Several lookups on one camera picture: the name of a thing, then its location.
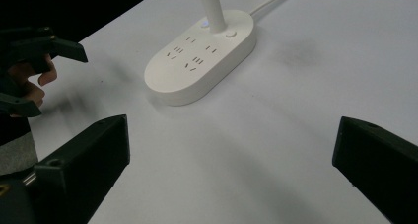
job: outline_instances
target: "human hand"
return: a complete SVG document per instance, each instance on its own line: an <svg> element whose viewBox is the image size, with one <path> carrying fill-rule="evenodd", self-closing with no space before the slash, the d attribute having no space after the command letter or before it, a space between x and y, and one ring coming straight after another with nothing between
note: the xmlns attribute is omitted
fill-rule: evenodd
<svg viewBox="0 0 418 224"><path fill-rule="evenodd" d="M50 71L42 73L39 76L37 82L40 86L44 86L57 78L57 72L49 54L45 56L45 60ZM16 84L23 90L23 98L34 101L40 107L43 103L45 91L29 81L29 78L36 74L32 66L28 62L17 63L8 72Z"/></svg>

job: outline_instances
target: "white power strip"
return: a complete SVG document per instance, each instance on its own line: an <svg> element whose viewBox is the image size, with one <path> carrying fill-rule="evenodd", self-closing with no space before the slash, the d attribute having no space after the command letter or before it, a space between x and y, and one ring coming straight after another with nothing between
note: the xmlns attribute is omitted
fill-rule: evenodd
<svg viewBox="0 0 418 224"><path fill-rule="evenodd" d="M255 47L252 16L240 10L222 11L217 1L207 2L207 18L160 50L147 65L145 82L167 105L199 100Z"/></svg>

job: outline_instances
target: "power outlet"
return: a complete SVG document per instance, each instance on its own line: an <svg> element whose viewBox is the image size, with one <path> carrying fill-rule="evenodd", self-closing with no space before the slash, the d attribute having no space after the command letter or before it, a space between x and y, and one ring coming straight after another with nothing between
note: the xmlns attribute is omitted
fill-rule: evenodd
<svg viewBox="0 0 418 224"><path fill-rule="evenodd" d="M150 60L145 82L167 105L199 100L253 51L252 16L240 10L223 11L223 16L222 31L211 33L203 18Z"/></svg>

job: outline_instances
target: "dark background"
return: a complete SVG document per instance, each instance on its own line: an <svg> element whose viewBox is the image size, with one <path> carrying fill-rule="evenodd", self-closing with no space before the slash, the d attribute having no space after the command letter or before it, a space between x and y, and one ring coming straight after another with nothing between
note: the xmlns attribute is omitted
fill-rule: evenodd
<svg viewBox="0 0 418 224"><path fill-rule="evenodd" d="M0 0L0 29L49 26L79 42L143 0Z"/></svg>

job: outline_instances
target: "white table surface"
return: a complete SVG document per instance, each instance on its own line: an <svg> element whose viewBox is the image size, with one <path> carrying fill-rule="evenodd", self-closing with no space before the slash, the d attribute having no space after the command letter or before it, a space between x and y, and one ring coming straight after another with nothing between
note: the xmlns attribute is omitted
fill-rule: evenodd
<svg viewBox="0 0 418 224"><path fill-rule="evenodd" d="M266 0L221 0L250 12ZM90 223L389 223L331 164L341 116L418 144L418 0L286 0L254 16L253 53L201 100L165 106L148 61L204 17L200 0L144 0L56 57L42 159L126 114L131 163Z"/></svg>

